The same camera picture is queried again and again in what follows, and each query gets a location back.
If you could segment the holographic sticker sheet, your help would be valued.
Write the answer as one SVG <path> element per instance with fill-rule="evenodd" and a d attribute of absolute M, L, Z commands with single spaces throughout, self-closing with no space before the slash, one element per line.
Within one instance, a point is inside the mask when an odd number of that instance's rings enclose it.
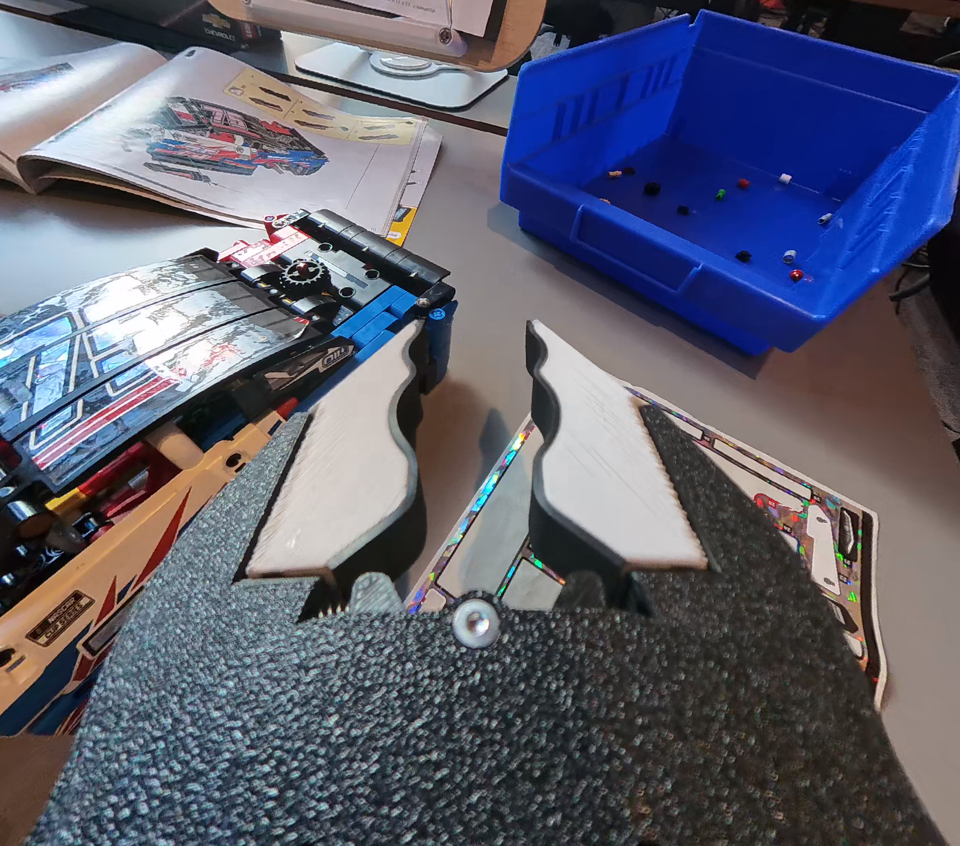
<path fill-rule="evenodd" d="M 867 678 L 874 707 L 882 708 L 887 661 L 875 606 L 876 515 L 648 390 L 629 390 L 643 406 L 659 408 L 772 521 L 827 601 Z M 405 604 L 409 613 L 442 611 L 474 590 L 511 608 L 548 609 L 555 603 L 564 581 L 536 554 L 527 532 L 532 463 L 542 443 L 527 416 L 413 586 Z"/>

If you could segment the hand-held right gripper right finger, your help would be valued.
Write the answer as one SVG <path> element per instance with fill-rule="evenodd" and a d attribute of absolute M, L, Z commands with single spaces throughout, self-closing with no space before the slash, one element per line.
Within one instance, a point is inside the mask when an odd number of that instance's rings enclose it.
<path fill-rule="evenodd" d="M 593 572 L 606 586 L 635 571 L 706 570 L 639 398 L 540 320 L 526 324 L 525 357 L 542 438 L 531 479 L 534 555 L 564 579 Z"/>

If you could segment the open instruction booklet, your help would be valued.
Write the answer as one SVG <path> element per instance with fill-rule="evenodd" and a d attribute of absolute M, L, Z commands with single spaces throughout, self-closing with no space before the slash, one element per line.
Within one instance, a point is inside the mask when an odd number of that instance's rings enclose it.
<path fill-rule="evenodd" d="M 2 178 L 76 181 L 233 225 L 330 210 L 402 244 L 436 163 L 426 120 L 360 116 L 207 48 L 2 54 Z"/>

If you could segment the grey desk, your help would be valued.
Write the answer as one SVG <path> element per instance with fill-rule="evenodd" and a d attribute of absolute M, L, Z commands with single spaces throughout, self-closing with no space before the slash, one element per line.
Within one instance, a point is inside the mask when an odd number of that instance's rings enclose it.
<path fill-rule="evenodd" d="M 407 242 L 452 271 L 460 306 L 421 434 L 430 541 L 412 578 L 528 411 L 524 323 L 538 318 L 608 372 L 878 515 L 886 726 L 903 745 L 954 735 L 958 463 L 887 290 L 798 352 L 746 358 L 524 234 L 498 196 L 503 139 L 430 124 L 441 150 Z"/>

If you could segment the blue storage bin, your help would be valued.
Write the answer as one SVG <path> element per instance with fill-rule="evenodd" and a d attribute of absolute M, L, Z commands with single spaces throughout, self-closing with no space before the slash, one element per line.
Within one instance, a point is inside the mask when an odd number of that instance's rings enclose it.
<path fill-rule="evenodd" d="M 500 198 L 519 227 L 749 355 L 799 349 L 954 213 L 953 72 L 703 10 L 529 62 L 517 83 Z M 635 167 L 746 168 L 844 203 L 789 286 L 589 191 Z"/>

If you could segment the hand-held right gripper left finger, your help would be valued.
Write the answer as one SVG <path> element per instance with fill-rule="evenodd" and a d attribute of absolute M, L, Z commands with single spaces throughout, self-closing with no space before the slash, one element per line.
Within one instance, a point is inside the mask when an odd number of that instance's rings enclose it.
<path fill-rule="evenodd" d="M 399 580 L 426 545 L 416 454 L 424 322 L 415 319 L 309 412 L 245 561 L 251 579 Z"/>

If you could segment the toy brick race car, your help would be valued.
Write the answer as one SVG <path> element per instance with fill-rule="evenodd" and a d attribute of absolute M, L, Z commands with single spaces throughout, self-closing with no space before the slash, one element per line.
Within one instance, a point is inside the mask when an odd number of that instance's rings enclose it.
<path fill-rule="evenodd" d="M 2 318 L 1 734 L 74 732 L 189 522 L 290 415 L 416 320 L 446 373 L 448 270 L 329 210 Z"/>

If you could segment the scattered small brick bits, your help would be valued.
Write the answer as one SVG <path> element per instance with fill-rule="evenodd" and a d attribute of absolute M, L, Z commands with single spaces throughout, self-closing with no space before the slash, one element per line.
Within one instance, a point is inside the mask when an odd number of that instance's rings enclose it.
<path fill-rule="evenodd" d="M 592 194 L 733 267 L 776 283 L 811 277 L 812 256 L 844 201 L 746 168 L 632 173 L 620 168 L 589 186 Z"/>

